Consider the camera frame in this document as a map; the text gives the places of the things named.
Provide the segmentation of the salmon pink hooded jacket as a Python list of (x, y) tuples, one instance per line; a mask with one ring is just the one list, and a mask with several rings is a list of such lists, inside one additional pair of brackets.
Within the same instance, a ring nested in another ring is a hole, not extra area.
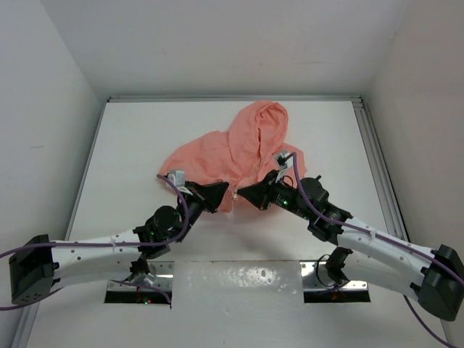
[(238, 113), (227, 131), (207, 133), (177, 148), (159, 173), (183, 170), (186, 180), (201, 185), (229, 183), (218, 210), (231, 212), (234, 206), (245, 203), (241, 197), (233, 198), (236, 190), (258, 183), (278, 169), (277, 153), (296, 152), (299, 174), (307, 172), (304, 153), (284, 142), (288, 123), (288, 112), (281, 104), (256, 101)]

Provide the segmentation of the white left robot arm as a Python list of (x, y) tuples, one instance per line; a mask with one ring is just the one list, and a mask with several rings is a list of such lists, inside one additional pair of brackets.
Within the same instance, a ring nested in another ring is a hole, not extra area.
[(148, 262), (182, 242), (203, 212), (218, 211), (228, 187), (224, 181), (188, 181), (175, 189), (176, 207), (163, 205), (143, 225), (126, 232), (84, 241), (52, 241), (41, 234), (2, 253), (9, 258), (12, 308), (41, 301), (66, 286), (100, 280), (128, 283), (148, 274)]

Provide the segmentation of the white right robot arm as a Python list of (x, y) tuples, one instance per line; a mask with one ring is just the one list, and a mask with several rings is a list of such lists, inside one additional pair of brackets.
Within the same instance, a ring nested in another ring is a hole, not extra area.
[(325, 263), (334, 283), (366, 281), (415, 300), (439, 319), (456, 319), (463, 303), (463, 262), (452, 247), (418, 246), (367, 226), (330, 203), (319, 178), (291, 187), (272, 170), (237, 194), (260, 210), (274, 204), (305, 219), (315, 238), (335, 245)]

